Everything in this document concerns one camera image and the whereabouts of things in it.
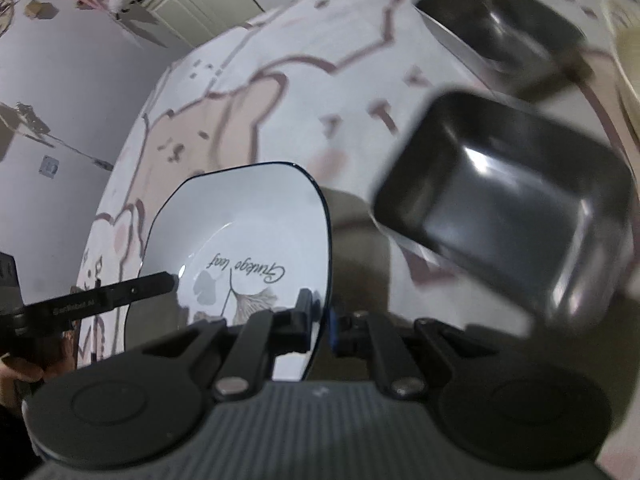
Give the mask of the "person left hand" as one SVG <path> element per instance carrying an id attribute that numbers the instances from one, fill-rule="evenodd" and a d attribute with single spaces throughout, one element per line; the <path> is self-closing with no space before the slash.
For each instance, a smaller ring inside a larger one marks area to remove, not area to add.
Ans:
<path id="1" fill-rule="evenodd" d="M 1 405 L 15 410 L 22 403 L 19 384 L 36 384 L 72 372 L 75 364 L 74 334 L 46 337 L 34 342 L 32 348 L 17 356 L 1 358 Z"/>

